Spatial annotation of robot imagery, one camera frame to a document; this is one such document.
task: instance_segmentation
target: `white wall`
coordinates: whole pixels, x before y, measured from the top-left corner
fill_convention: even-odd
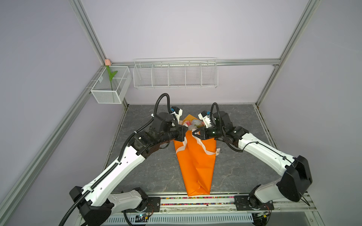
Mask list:
[[[100,67],[67,0],[0,2],[0,201]],[[9,225],[58,225],[104,164],[121,105],[93,97]]]
[[[279,58],[308,0],[82,0],[108,58]]]
[[[168,93],[172,103],[255,103],[273,66],[220,66],[218,70],[216,88],[136,89],[132,81],[126,99],[131,104],[154,104],[162,93]]]
[[[322,1],[261,105],[279,148],[308,159],[328,226],[361,225],[361,12]]]

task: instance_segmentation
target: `orange wrapping paper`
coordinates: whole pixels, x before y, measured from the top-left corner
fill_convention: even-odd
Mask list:
[[[188,115],[183,121],[192,121],[197,119]],[[201,145],[192,136],[191,131],[186,132],[187,144],[184,150],[176,153],[180,164],[182,177],[184,179],[188,196],[209,195],[212,182],[212,174],[214,173],[215,155],[205,153]],[[203,140],[206,150],[216,152],[216,140]],[[184,144],[174,141],[175,149],[183,147]]]

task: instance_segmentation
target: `pink flower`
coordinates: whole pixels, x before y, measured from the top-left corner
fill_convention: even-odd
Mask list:
[[[111,61],[110,61],[109,59],[105,59],[105,60],[104,60],[104,64],[105,64],[106,66],[110,66],[112,63],[111,63]]]

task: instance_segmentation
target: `dark gray table surface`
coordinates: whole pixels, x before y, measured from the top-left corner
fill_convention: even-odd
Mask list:
[[[211,108],[211,105],[177,106],[183,110],[181,120],[188,114],[197,118],[201,111],[209,111]],[[234,126],[242,126],[268,143],[253,105],[219,105],[219,107],[220,111],[229,114]],[[108,164],[118,157],[127,137],[150,119],[153,109],[154,105],[129,106]],[[159,106],[158,113],[160,112],[167,112],[165,105]],[[235,152],[223,142],[217,142],[216,145],[221,149],[220,154],[216,156],[211,192],[249,193],[256,185],[265,184],[280,177],[267,164],[253,155],[247,152]],[[156,151],[134,168],[113,192],[128,192],[136,187],[142,188],[146,193],[186,191],[173,142],[167,148]]]

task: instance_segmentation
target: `white wire basket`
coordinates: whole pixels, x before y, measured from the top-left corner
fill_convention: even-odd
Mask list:
[[[131,83],[132,76],[127,66],[109,66],[111,72],[118,71],[109,81],[106,67],[101,72],[91,92],[98,103],[122,103],[127,89]]]
[[[136,59],[134,62],[137,89],[218,86],[216,58]]]

